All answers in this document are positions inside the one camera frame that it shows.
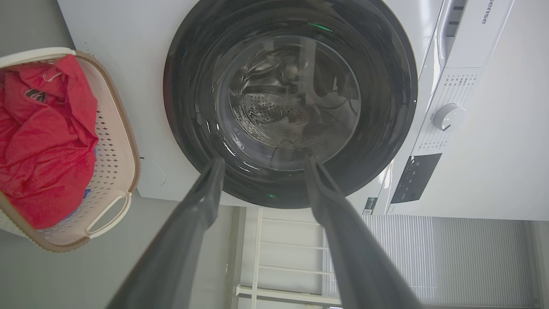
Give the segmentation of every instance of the red garment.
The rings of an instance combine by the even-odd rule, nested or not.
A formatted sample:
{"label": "red garment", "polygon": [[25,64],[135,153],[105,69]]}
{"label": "red garment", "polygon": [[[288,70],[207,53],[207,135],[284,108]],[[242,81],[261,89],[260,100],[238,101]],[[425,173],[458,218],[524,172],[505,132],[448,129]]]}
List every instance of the red garment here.
{"label": "red garment", "polygon": [[97,100],[72,55],[0,70],[0,191],[35,229],[81,203],[93,175]]}

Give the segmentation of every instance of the door glass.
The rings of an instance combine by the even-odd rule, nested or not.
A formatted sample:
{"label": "door glass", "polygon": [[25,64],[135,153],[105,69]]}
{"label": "door glass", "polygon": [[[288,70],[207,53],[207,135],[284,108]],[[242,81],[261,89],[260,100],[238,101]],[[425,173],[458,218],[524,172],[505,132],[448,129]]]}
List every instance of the door glass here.
{"label": "door glass", "polygon": [[301,170],[308,153],[325,162],[351,138],[360,115],[355,74],[335,50],[308,37],[250,45],[220,85],[216,110],[233,143],[226,146],[254,168]]}

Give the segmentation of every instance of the basket handle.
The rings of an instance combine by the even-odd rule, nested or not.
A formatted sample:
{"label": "basket handle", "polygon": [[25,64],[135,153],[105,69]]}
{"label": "basket handle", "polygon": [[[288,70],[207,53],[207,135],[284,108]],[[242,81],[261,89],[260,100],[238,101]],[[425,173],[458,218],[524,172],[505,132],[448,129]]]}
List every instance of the basket handle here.
{"label": "basket handle", "polygon": [[[122,210],[116,215],[116,217],[114,217],[109,223],[105,224],[104,226],[102,226],[101,228],[95,230],[95,231],[90,231],[90,229],[92,228],[92,226],[94,224],[97,223],[97,221],[99,221],[99,219],[101,219],[101,217],[116,203],[118,202],[119,199],[121,198],[126,198],[126,202],[124,203],[124,206],[122,208]],[[111,204],[109,204],[109,206],[107,206],[98,216],[97,218],[95,218],[92,223],[90,223],[88,225],[88,227],[86,228],[85,230],[85,233],[86,233],[86,236],[89,237],[89,238],[95,238],[97,236],[100,236],[100,235],[103,235],[104,233],[106,233],[108,230],[112,229],[115,225],[118,224],[118,222],[120,222],[120,220],[122,220],[122,218],[126,215],[126,213],[128,212],[128,209],[130,209],[130,204],[132,202],[132,194],[130,192],[126,192],[122,195],[119,195],[118,197],[116,197],[114,199],[114,201],[111,202]]]}
{"label": "basket handle", "polygon": [[76,55],[75,51],[66,47],[46,47],[33,49],[20,53],[11,54],[0,58],[0,68],[9,67],[11,65],[35,62],[46,59],[54,59],[64,57],[66,55]]}

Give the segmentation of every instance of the round black door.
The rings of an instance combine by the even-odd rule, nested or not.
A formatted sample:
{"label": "round black door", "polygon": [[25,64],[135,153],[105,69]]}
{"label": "round black door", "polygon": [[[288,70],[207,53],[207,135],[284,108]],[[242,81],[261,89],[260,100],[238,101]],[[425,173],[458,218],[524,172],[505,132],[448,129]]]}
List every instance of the round black door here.
{"label": "round black door", "polygon": [[313,155],[346,195],[399,150],[417,72],[402,26],[379,0],[200,0],[170,47],[164,101],[198,169],[227,163],[224,190],[307,207]]}

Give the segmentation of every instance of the laundry basket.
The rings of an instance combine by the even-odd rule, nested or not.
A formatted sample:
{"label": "laundry basket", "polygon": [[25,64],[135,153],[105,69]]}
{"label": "laundry basket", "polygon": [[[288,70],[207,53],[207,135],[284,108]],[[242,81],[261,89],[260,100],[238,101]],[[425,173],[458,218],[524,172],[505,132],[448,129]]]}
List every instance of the laundry basket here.
{"label": "laundry basket", "polygon": [[[130,207],[131,192],[139,178],[137,147],[124,107],[109,74],[95,58],[63,47],[41,48],[2,57],[0,68],[29,62],[53,63],[68,54],[78,60],[97,99],[96,133],[99,142],[93,177],[87,187],[91,191],[70,217],[42,230],[33,229],[0,193],[0,229],[27,237],[54,252],[81,247],[120,222]],[[106,225],[91,230],[121,198],[125,198],[122,210]]]}

